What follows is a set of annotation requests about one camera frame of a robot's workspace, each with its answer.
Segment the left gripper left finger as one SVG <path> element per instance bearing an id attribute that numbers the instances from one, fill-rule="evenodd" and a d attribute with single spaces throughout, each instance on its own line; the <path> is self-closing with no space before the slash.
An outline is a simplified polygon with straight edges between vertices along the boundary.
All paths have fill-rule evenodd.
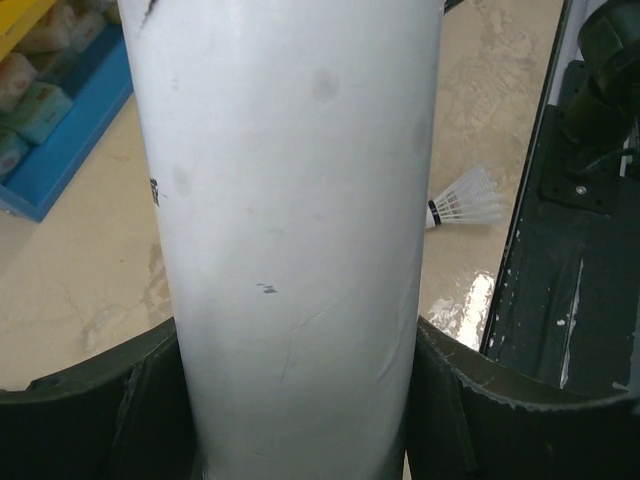
<path id="1" fill-rule="evenodd" d="M 189 479 L 195 457 L 172 319 L 1 393 L 4 479 Z"/>

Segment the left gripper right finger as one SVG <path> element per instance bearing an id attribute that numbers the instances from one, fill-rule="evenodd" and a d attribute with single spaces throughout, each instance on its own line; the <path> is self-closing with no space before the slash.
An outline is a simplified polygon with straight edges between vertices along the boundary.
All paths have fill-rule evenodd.
<path id="1" fill-rule="evenodd" d="M 538 382 L 420 319 L 406 448 L 415 479 L 636 479 L 639 398 Z"/>

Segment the white shuttlecock tube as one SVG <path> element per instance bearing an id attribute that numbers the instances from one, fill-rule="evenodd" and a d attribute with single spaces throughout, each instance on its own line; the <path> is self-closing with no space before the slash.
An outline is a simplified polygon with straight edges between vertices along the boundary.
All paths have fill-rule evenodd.
<path id="1" fill-rule="evenodd" d="M 122 1 L 209 479 L 399 479 L 440 1 Z"/>

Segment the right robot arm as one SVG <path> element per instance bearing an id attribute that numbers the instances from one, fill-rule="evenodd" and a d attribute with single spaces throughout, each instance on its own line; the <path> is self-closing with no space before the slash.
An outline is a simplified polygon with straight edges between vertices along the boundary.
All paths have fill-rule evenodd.
<path id="1" fill-rule="evenodd" d="M 639 117 L 639 3 L 607 1 L 582 25 L 577 44 L 580 83 L 559 115 L 577 149 L 622 145 Z"/>

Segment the white shuttlecock front table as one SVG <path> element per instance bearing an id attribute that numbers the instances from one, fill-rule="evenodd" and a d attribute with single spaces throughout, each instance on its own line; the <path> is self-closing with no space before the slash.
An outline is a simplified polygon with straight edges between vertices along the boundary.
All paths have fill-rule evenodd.
<path id="1" fill-rule="evenodd" d="M 503 219 L 502 197 L 484 167 L 465 172 L 427 202 L 425 228 L 441 225 L 492 225 Z"/>

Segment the tissue packs bottom shelf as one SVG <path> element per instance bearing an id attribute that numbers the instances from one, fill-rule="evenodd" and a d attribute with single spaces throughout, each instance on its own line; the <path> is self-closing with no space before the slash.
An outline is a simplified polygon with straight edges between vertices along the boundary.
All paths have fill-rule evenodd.
<path id="1" fill-rule="evenodd" d="M 57 1 L 1 59 L 1 181 L 49 139 L 105 54 L 115 1 Z"/>

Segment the blue shelf unit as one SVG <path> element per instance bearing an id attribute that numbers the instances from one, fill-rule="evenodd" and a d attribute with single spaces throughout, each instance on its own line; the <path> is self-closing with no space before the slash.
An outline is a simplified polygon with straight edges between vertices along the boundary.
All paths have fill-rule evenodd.
<path id="1" fill-rule="evenodd" d="M 2 2 L 1 59 L 55 2 Z M 1 181 L 3 211 L 43 220 L 132 93 L 120 24 L 112 24 L 97 45 L 105 56 L 78 91 L 71 111 L 46 143 L 30 150 L 14 174 Z"/>

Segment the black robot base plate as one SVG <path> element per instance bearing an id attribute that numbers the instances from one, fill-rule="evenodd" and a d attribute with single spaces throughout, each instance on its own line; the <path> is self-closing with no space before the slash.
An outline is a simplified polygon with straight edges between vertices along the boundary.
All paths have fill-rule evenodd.
<path id="1" fill-rule="evenodd" d="M 579 31 L 605 2 L 563 5 L 481 345 L 594 398 L 639 393 L 639 117 L 605 151 L 571 146 L 559 121 L 580 83 Z"/>

